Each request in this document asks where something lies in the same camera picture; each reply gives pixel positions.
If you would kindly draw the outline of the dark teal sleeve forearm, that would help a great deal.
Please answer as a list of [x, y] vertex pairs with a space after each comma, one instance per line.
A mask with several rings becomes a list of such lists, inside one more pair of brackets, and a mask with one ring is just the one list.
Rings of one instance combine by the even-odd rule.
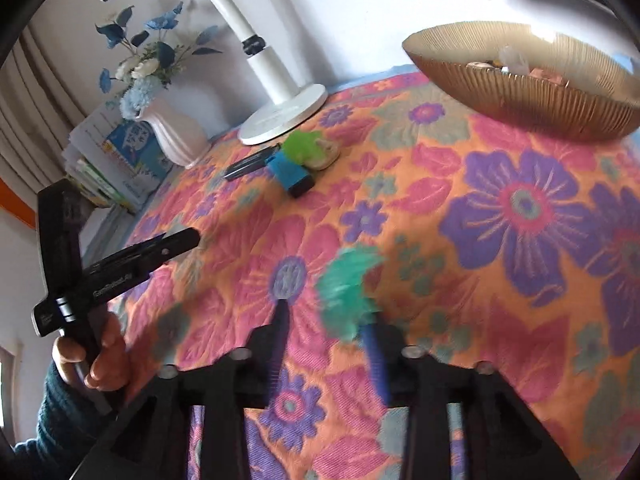
[[6, 479], [69, 479], [114, 419], [115, 412], [101, 415], [51, 363], [36, 436], [14, 446]]

